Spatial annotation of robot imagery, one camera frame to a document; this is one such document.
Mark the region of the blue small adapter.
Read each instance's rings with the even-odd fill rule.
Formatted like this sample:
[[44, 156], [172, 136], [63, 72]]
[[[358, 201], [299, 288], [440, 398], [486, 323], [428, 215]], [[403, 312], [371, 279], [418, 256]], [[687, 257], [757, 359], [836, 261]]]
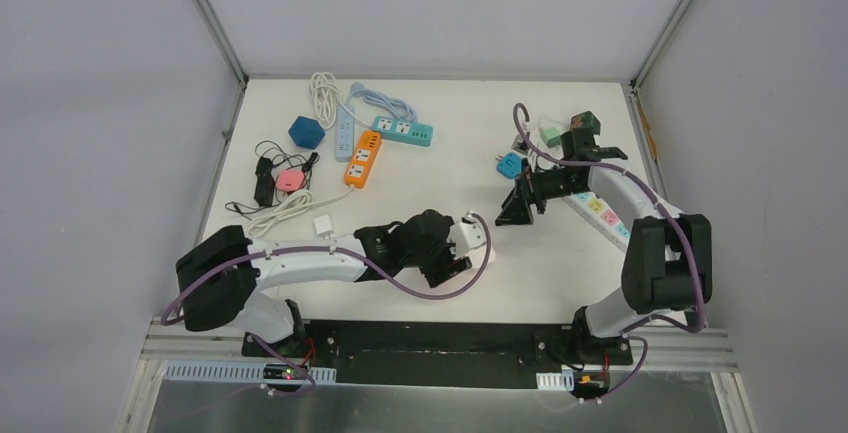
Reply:
[[525, 158], [516, 152], [509, 152], [497, 157], [495, 170], [508, 180], [517, 178], [523, 170]]

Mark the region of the light green plug charger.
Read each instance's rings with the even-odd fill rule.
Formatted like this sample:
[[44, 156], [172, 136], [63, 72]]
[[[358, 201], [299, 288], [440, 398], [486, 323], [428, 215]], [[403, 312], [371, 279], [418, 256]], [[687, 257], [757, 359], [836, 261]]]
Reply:
[[538, 132], [542, 143], [547, 148], [561, 145], [561, 135], [566, 131], [566, 125], [553, 118], [542, 116], [538, 120]]

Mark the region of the white multicolour power strip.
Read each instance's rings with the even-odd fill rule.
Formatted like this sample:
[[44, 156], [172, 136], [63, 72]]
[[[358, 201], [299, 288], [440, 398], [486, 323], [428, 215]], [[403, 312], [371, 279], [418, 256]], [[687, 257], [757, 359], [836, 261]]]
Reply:
[[577, 193], [562, 199], [620, 251], [625, 252], [630, 231], [622, 219], [592, 192]]

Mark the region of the dark green dragon cube adapter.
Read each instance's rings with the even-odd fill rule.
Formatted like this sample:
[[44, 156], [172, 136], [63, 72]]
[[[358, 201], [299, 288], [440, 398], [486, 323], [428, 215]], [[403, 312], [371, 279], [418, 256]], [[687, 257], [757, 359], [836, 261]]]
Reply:
[[588, 129], [593, 135], [599, 135], [601, 133], [601, 122], [592, 111], [584, 111], [571, 118], [570, 129]]

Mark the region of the white charger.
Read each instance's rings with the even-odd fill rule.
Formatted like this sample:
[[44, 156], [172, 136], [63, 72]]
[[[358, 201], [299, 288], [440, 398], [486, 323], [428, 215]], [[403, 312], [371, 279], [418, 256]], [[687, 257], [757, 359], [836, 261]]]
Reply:
[[329, 215], [321, 215], [313, 220], [315, 234], [320, 239], [332, 239], [335, 237], [335, 228]]

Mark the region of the red cube adapter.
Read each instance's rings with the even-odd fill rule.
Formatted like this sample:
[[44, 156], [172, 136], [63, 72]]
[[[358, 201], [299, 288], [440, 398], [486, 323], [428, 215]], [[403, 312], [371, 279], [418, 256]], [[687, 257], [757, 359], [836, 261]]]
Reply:
[[468, 258], [457, 259], [452, 262], [446, 269], [449, 278], [452, 278], [470, 268], [470, 260]]

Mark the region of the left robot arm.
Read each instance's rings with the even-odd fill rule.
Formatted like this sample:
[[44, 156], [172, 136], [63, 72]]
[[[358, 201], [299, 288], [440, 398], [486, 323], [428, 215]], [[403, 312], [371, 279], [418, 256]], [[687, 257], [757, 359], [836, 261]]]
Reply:
[[[416, 268], [435, 288], [474, 266], [483, 272], [492, 257], [490, 241], [479, 215], [455, 220], [432, 209], [405, 222], [321, 240], [250, 238], [242, 226], [229, 225], [176, 262], [180, 293], [161, 320], [181, 322], [191, 332], [236, 327], [257, 335], [279, 356], [293, 357], [305, 343], [298, 306], [272, 299], [266, 290], [319, 281], [386, 280], [411, 296], [441, 301], [449, 296], [413, 290], [397, 274]], [[477, 264], [471, 259], [475, 251], [482, 253]]]

